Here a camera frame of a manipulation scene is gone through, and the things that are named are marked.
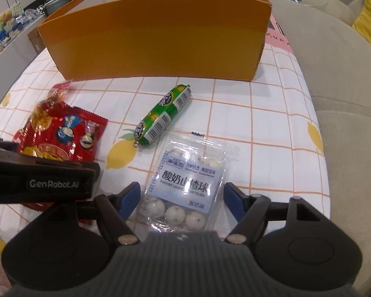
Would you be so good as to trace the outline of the red cartoon snack bag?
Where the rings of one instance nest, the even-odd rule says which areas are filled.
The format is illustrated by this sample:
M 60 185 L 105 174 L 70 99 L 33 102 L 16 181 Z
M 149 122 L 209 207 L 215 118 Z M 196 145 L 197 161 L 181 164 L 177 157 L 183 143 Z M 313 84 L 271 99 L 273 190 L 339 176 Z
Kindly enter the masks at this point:
M 62 100 L 37 104 L 12 140 L 17 152 L 57 161 L 93 162 L 108 120 Z

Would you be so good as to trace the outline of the clear yogurt ball bag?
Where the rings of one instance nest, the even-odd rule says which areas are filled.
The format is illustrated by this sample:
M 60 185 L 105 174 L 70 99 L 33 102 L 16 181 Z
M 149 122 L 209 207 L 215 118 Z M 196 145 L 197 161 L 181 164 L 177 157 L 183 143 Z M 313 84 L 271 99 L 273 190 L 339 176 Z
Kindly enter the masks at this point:
M 213 229 L 239 152 L 226 140 L 168 135 L 142 195 L 140 222 L 160 233 Z

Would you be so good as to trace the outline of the green sausage stick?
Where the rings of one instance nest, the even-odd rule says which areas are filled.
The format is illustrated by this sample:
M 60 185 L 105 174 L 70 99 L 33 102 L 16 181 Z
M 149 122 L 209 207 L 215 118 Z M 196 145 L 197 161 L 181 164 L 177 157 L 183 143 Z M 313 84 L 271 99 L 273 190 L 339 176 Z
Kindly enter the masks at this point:
M 136 146 L 149 146 L 154 143 L 175 116 L 184 108 L 191 97 L 189 85 L 178 84 L 171 89 L 134 130 Z

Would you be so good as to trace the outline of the brown meat snack packet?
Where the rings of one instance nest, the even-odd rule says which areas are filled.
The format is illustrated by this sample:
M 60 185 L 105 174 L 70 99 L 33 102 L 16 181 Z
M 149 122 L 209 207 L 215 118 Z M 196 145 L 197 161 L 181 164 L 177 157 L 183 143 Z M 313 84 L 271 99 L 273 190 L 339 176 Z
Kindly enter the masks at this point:
M 66 94 L 71 89 L 72 81 L 65 80 L 61 83 L 55 84 L 48 92 L 47 99 L 51 101 L 62 101 Z

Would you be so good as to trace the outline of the checkered lemon tablecloth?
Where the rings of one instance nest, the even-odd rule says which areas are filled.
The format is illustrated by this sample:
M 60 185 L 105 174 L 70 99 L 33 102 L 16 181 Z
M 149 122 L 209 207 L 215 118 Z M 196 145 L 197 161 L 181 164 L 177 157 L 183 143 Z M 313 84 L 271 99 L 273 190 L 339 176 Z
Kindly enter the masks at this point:
M 226 178 L 246 194 L 274 202 L 300 196 L 330 216 L 328 173 L 317 115 L 298 61 L 272 20 L 261 61 L 249 82 L 182 77 L 136 77 L 75 82 L 69 105 L 105 117 L 98 144 L 100 190 L 111 194 L 151 179 L 165 135 L 149 148 L 133 146 L 133 130 L 175 85 L 191 99 L 168 133 L 200 133 L 238 148 Z

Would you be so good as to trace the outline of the white tv cabinet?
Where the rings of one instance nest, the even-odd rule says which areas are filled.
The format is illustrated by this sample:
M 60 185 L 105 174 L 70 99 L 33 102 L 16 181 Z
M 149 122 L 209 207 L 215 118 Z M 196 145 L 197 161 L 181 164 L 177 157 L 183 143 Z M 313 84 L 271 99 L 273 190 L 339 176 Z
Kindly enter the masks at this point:
M 37 57 L 28 34 L 45 20 L 42 15 L 21 31 L 21 33 L 0 53 L 0 104 L 12 84 L 23 73 L 25 68 Z

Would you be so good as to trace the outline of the brown cardboard carton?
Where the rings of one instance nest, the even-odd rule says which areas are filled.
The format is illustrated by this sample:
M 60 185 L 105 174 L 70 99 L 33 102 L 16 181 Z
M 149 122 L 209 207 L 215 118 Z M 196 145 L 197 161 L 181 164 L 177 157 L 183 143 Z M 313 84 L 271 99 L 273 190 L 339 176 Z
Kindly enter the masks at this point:
M 37 27 L 28 33 L 28 38 L 37 54 L 40 54 L 46 48 Z

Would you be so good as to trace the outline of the teddy bear toy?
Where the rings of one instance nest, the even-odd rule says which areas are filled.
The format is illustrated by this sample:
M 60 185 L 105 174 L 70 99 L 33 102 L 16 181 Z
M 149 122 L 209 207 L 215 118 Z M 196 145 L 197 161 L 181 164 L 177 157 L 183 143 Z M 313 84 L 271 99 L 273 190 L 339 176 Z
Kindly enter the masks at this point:
M 12 11 L 6 10 L 0 15 L 0 22 L 3 26 L 12 19 Z

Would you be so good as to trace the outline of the beige sofa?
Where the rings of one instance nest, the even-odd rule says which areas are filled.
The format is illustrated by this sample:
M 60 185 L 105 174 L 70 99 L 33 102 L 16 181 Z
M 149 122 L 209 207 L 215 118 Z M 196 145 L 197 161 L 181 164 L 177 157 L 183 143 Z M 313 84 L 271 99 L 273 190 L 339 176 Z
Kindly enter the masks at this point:
M 371 44 L 352 27 L 364 0 L 271 0 L 306 79 L 328 168 L 331 218 L 361 248 L 371 296 Z

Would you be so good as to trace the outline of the grey plant pot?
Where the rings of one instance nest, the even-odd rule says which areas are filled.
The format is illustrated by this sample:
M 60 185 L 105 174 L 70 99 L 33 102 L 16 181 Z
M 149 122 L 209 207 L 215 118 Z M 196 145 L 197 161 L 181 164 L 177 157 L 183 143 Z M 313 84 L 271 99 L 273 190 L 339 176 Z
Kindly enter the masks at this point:
M 47 16 L 56 12 L 58 9 L 62 8 L 64 5 L 69 3 L 71 0 L 50 0 L 43 6 L 43 11 Z

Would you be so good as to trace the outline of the orange cardboard box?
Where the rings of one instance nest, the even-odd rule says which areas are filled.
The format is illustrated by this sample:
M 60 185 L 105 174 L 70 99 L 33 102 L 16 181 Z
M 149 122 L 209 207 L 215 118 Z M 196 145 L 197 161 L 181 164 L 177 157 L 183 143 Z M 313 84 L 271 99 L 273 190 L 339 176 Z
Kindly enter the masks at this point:
M 250 81 L 271 10 L 269 0 L 72 0 L 39 33 L 67 79 Z

